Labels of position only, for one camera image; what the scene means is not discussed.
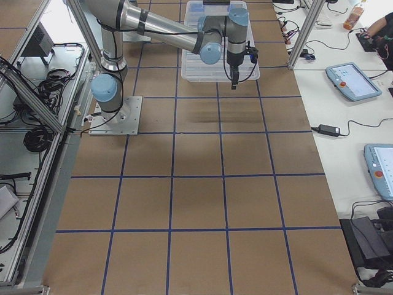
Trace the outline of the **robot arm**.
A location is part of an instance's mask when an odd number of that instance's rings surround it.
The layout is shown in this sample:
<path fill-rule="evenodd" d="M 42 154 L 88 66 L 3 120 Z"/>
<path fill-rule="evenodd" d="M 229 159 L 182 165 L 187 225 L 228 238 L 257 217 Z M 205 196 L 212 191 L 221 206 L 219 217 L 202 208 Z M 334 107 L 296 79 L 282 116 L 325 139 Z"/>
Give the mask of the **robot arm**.
<path fill-rule="evenodd" d="M 122 83 L 127 73 L 123 57 L 124 31 L 158 39 L 166 44 L 199 55 L 207 65 L 223 58 L 229 66 L 225 73 L 236 89 L 242 82 L 239 67 L 249 56 L 257 63 L 258 51 L 251 47 L 247 38 L 249 12 L 236 8 L 227 15 L 201 17 L 197 29 L 175 22 L 130 3 L 130 1 L 87 1 L 87 7 L 101 25 L 103 51 L 101 65 L 107 74 L 117 75 L 117 90 L 111 97 L 98 99 L 102 113 L 109 120 L 119 116 L 123 109 Z"/>

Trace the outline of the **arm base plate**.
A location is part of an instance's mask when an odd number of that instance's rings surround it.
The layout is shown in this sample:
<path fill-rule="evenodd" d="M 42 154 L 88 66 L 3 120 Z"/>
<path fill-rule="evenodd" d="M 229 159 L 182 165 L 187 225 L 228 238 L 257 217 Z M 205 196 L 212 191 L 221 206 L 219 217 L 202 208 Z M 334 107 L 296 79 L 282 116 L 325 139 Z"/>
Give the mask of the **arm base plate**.
<path fill-rule="evenodd" d="M 120 111 L 113 114 L 102 112 L 99 104 L 96 103 L 95 111 L 101 114 L 92 118 L 88 134 L 91 136 L 135 136 L 139 130 L 141 109 L 141 96 L 126 97 Z"/>
<path fill-rule="evenodd" d="M 122 34 L 123 34 L 123 42 L 128 42 L 128 43 L 151 42 L 150 37 L 140 35 L 136 32 L 123 32 Z"/>

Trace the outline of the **person forearm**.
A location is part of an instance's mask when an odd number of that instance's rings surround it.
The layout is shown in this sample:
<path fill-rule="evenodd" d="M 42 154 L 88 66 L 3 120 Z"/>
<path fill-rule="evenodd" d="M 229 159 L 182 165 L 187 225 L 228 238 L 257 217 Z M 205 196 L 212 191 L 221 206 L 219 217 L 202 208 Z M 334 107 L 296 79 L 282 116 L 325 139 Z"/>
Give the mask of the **person forearm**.
<path fill-rule="evenodd" d="M 368 27 L 367 34 L 369 37 L 373 37 L 377 32 L 381 31 L 389 21 L 392 20 L 392 13 L 385 15 L 379 20 L 375 21 L 371 26 Z"/>

